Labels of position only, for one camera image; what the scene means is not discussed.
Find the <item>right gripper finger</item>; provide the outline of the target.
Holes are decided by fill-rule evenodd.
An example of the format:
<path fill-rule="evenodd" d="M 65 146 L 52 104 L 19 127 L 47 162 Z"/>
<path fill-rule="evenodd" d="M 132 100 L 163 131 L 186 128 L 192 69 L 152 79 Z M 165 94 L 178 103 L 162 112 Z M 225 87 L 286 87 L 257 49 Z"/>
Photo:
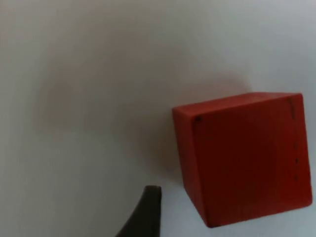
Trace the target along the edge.
<path fill-rule="evenodd" d="M 159 237 L 162 188 L 145 186 L 141 198 L 118 237 Z"/>

